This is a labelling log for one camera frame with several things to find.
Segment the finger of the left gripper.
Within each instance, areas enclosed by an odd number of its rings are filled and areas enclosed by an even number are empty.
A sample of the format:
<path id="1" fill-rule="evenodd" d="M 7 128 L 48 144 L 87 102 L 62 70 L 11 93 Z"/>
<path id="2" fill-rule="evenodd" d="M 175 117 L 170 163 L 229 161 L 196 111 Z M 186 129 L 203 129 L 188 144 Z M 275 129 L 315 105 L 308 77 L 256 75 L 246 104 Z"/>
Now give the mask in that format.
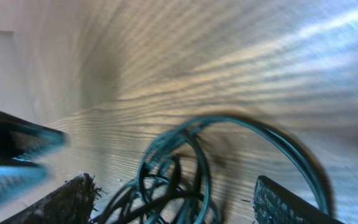
<path id="1" fill-rule="evenodd" d="M 67 142 L 67 135 L 0 111 L 0 165 L 32 165 Z"/>
<path id="2" fill-rule="evenodd" d="M 0 204 L 22 194 L 48 176 L 39 166 L 0 166 Z"/>

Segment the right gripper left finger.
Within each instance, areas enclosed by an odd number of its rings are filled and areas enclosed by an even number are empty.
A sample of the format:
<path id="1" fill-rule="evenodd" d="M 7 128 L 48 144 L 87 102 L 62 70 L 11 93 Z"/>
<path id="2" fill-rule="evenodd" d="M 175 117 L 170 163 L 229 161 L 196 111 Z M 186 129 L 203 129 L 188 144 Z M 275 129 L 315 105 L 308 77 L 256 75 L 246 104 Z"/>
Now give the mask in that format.
<path id="1" fill-rule="evenodd" d="M 0 224 L 88 224 L 98 190 L 82 173 Z"/>

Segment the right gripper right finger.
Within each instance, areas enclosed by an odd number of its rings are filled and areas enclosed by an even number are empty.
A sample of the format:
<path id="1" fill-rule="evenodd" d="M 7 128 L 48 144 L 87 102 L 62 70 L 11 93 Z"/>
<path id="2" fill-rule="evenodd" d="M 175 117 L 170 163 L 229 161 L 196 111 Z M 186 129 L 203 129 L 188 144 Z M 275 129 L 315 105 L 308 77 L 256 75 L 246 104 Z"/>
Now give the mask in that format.
<path id="1" fill-rule="evenodd" d="M 342 224 L 264 175 L 256 181 L 253 209 L 260 224 Z"/>

